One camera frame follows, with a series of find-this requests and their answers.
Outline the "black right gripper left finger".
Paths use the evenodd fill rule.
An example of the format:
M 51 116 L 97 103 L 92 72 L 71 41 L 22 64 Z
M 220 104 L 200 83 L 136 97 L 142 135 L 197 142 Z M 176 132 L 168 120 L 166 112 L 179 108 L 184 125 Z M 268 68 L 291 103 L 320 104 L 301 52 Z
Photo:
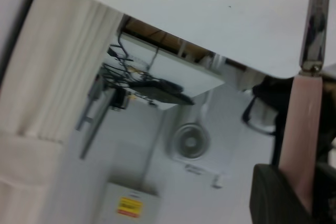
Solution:
M 249 209 L 252 223 L 314 223 L 282 173 L 267 164 L 254 166 Z

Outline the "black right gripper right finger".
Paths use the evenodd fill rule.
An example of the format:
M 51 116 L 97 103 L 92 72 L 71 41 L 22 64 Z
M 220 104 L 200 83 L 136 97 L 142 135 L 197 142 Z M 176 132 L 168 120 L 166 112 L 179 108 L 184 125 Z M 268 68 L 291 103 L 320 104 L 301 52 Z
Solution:
M 316 165 L 313 216 L 317 223 L 335 223 L 335 168 L 327 163 Z

